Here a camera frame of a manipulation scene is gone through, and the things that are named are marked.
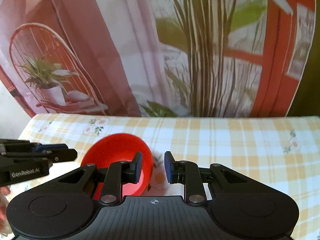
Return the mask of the person's hand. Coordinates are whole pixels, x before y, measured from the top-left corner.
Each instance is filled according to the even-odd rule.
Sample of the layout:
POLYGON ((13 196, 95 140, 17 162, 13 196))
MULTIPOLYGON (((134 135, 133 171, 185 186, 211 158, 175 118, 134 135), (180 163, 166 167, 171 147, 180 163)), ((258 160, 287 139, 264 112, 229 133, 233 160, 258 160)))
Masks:
POLYGON ((1 216, 1 235, 8 235, 11 233, 11 228, 7 220, 6 210, 8 205, 7 195, 10 194, 10 189, 5 186, 1 187, 1 203, 0 203, 0 216, 1 216))

